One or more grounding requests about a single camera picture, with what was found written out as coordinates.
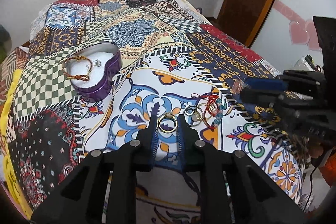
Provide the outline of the silver ring bangle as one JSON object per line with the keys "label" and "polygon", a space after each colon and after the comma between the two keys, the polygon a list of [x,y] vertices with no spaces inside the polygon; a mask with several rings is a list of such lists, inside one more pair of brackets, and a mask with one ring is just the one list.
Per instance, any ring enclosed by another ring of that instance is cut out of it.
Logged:
{"label": "silver ring bangle", "polygon": [[186,117],[187,124],[190,127],[195,127],[203,122],[203,112],[199,106],[187,106],[183,110],[183,115]]}

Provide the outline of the gold ring bangle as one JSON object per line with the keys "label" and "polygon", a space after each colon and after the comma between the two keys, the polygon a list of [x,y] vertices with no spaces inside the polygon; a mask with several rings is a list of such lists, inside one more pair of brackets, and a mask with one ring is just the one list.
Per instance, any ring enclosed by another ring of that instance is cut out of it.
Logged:
{"label": "gold ring bangle", "polygon": [[158,118],[158,129],[160,132],[170,134],[175,132],[178,123],[172,113],[165,113]]}

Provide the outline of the purple heart-shaped tin box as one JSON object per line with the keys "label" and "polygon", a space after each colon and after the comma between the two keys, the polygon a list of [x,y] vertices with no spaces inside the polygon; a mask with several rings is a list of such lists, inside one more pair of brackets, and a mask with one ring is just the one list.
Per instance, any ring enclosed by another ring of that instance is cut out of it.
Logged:
{"label": "purple heart-shaped tin box", "polygon": [[[93,67],[99,59],[102,66]],[[103,100],[112,89],[112,78],[122,67],[121,53],[113,43],[99,43],[83,48],[63,61],[63,71],[75,91],[86,101]]]}

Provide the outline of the silver charm trinket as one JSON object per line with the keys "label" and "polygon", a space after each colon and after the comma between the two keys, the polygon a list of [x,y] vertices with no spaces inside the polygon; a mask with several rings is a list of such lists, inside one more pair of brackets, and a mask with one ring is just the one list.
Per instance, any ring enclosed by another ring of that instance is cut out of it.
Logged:
{"label": "silver charm trinket", "polygon": [[102,61],[101,60],[96,59],[96,60],[93,61],[93,67],[94,68],[99,68],[101,66],[102,66]]}

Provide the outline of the patchwork patterned bed cover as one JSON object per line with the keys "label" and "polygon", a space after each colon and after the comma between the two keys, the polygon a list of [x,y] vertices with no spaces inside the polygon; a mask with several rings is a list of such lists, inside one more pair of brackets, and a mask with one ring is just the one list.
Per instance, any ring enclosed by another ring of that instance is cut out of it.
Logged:
{"label": "patchwork patterned bed cover", "polygon": [[[85,47],[113,43],[122,68],[101,101],[80,96],[62,71],[63,61]],[[133,140],[151,115],[206,108],[206,96],[223,105],[195,126],[221,151],[242,149],[296,204],[303,165],[286,133],[272,131],[271,108],[243,106],[231,88],[247,77],[271,79],[279,71],[257,53],[212,26],[186,0],[59,0],[31,26],[28,48],[1,63],[1,106],[16,69],[22,69],[11,104],[16,139],[10,158],[34,211],[93,149],[106,152]]]}

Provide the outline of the yellow cloth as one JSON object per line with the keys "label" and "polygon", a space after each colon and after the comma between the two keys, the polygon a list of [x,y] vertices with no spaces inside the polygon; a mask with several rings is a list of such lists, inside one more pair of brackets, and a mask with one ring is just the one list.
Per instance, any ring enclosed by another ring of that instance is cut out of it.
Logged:
{"label": "yellow cloth", "polygon": [[1,141],[5,145],[5,155],[3,158],[3,172],[5,176],[5,182],[7,184],[7,195],[10,201],[25,220],[30,220],[33,213],[26,201],[23,194],[23,190],[19,185],[19,180],[15,173],[11,158],[9,143],[14,141],[17,137],[15,135],[14,125],[13,125],[13,114],[11,114],[11,104],[14,98],[15,89],[17,88],[19,79],[22,74],[22,69],[16,69],[13,73],[13,80],[10,84],[9,90],[7,92],[6,101],[1,106]]}

